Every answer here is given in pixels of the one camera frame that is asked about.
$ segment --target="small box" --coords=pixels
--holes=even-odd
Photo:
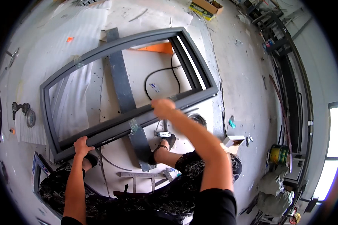
[[[205,0],[192,0],[190,9],[203,16],[206,20],[211,20],[223,11],[223,6],[216,1],[207,2]]]
[[[237,154],[239,146],[244,142],[245,137],[239,136],[227,136],[221,143],[221,147],[225,152]]]

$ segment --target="forearm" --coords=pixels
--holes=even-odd
[[[66,184],[65,207],[63,216],[77,219],[86,224],[85,188],[82,175],[82,161],[84,157],[75,155],[71,172]]]
[[[200,157],[207,163],[212,159],[224,157],[225,152],[220,146],[220,141],[213,134],[207,131],[202,125],[188,119],[179,110],[173,110],[169,120],[183,133],[195,147]]]
[[[195,151],[205,161],[200,191],[210,188],[233,191],[231,159],[228,160],[219,139],[178,110],[172,111],[169,120],[189,139]]]

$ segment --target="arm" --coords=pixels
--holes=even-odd
[[[82,176],[82,161],[84,156],[94,150],[86,145],[87,137],[79,138],[75,143],[75,156],[65,189],[65,206],[63,216],[72,217],[86,224],[85,189]]]
[[[168,119],[183,133],[195,147],[198,155],[205,161],[203,180],[200,191],[210,188],[229,189],[233,191],[233,171],[231,161],[220,146],[220,141],[202,125],[188,119],[181,111],[175,109],[175,103],[169,99],[152,101],[154,114]]]

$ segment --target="black shirt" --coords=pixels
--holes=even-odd
[[[236,225],[236,202],[230,190],[217,188],[207,189],[199,193],[194,208],[193,220],[190,225],[196,224],[225,224]],[[176,223],[163,217],[149,215],[144,211],[136,211],[118,216],[114,214],[108,220],[111,224],[128,224],[143,222],[143,224],[158,223],[161,225],[175,225]],[[65,216],[62,225],[81,225],[74,218]]]

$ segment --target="black shorts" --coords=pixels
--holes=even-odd
[[[239,158],[232,155],[233,181],[241,173]],[[85,190],[86,221],[88,224],[109,222],[110,215],[130,211],[153,211],[176,223],[193,213],[195,198],[199,194],[204,161],[194,151],[184,154],[175,165],[181,175],[168,185],[150,193],[121,195],[118,198],[99,196]],[[64,164],[45,178],[39,187],[42,200],[59,214],[64,212],[65,188],[71,171],[70,164]]]

